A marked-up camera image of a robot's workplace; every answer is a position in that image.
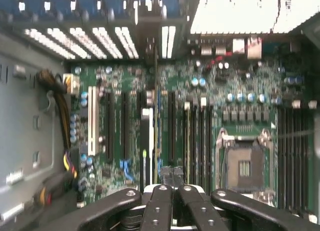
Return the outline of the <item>CPU socket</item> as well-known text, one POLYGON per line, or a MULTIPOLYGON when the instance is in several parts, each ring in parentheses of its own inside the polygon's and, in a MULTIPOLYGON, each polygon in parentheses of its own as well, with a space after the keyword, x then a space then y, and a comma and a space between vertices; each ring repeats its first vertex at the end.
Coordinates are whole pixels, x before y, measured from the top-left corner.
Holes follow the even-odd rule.
POLYGON ((215 142, 214 188, 232 190, 251 199, 253 192, 275 191, 274 156, 268 129, 252 135, 231 135, 222 127, 215 142))

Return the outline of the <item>metal socket cover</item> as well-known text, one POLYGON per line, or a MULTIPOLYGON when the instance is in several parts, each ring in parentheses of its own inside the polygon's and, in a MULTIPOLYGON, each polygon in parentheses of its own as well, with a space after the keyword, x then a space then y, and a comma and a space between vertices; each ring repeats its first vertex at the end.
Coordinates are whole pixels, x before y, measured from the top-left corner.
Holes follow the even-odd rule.
POLYGON ((252 194, 252 198, 261 203, 267 204, 271 207, 276 206, 276 192, 272 189, 266 189, 262 191, 254 191, 252 194))

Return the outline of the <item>black expansion slot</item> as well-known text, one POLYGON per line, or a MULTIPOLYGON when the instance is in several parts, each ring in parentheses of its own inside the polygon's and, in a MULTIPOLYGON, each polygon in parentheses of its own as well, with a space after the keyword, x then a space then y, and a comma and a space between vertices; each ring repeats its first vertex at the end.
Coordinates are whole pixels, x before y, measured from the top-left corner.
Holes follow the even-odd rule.
POLYGON ((175 92, 168 93, 168 162, 174 163, 176 134, 176 100, 175 92))
POLYGON ((125 160, 129 153, 129 94, 121 94, 121 144, 122 156, 125 160))
POLYGON ((106 94, 106 154, 108 163, 111 163, 114 159, 114 122, 114 94, 112 92, 108 92, 106 94))

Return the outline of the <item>white expansion slot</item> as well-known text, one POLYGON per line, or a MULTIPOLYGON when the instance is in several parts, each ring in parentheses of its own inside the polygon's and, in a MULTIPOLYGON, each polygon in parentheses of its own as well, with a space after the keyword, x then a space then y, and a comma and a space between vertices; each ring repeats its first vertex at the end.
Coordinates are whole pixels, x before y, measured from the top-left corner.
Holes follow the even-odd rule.
POLYGON ((96 86, 88 87, 88 122, 87 122, 87 141, 88 155, 95 156, 99 152, 99 101, 96 86))

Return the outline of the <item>thin locking lever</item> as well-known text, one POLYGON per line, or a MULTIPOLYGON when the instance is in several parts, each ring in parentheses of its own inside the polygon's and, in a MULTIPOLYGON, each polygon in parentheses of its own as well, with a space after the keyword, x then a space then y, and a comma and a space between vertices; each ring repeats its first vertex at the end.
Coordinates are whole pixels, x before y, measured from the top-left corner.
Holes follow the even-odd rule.
POLYGON ((320 131, 320 129, 308 129, 308 130, 302 130, 302 131, 293 131, 293 132, 284 133, 284 134, 275 134, 275 135, 272 135, 272 138, 273 139, 285 139, 285 138, 308 136, 308 135, 314 134, 315 132, 318 132, 318 131, 320 131))

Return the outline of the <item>green motherboard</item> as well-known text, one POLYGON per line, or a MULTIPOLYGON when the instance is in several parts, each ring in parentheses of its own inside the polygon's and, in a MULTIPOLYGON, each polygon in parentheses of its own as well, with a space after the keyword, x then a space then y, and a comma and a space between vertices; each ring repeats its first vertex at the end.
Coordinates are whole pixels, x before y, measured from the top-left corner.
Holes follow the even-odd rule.
MULTIPOLYGON (((157 61, 155 183, 162 167, 182 167, 184 183, 215 190, 216 139, 221 128, 230 135, 272 135, 315 130, 320 108, 314 94, 319 74, 308 49, 292 51, 286 44, 259 44, 260 60, 243 52, 191 55, 157 61), (174 163, 168 159, 168 94, 175 93, 174 163)), ((83 208, 125 188, 140 191, 139 92, 147 80, 137 64, 97 63, 75 66, 80 92, 71 101, 70 144, 78 168, 77 201, 83 208), (98 91, 98 153, 88 155, 88 87, 98 91), (128 156, 122 150, 122 93, 129 94, 128 156), (113 161, 107 160, 107 93, 114 94, 113 161)), ((314 135, 272 138, 276 207, 297 216, 313 212, 312 159, 314 135)))

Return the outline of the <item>white power connector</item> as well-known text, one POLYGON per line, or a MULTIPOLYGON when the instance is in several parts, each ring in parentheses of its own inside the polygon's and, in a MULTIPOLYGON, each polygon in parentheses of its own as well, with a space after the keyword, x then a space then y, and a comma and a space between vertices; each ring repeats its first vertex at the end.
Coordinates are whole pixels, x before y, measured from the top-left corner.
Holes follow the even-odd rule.
POLYGON ((72 73, 64 73, 62 78, 66 86, 66 92, 78 96, 80 93, 80 77, 72 73))

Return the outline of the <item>open PC case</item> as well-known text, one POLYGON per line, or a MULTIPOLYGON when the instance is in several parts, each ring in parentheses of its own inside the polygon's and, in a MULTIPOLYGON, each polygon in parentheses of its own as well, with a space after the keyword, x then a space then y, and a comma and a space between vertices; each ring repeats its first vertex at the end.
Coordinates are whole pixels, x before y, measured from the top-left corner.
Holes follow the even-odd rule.
MULTIPOLYGON (((77 231, 72 99, 63 74, 84 64, 308 49, 320 102, 320 0, 0 0, 0 231, 77 231)), ((320 131, 313 136, 312 213, 320 225, 320 131)), ((198 231, 173 186, 170 231, 198 231)))

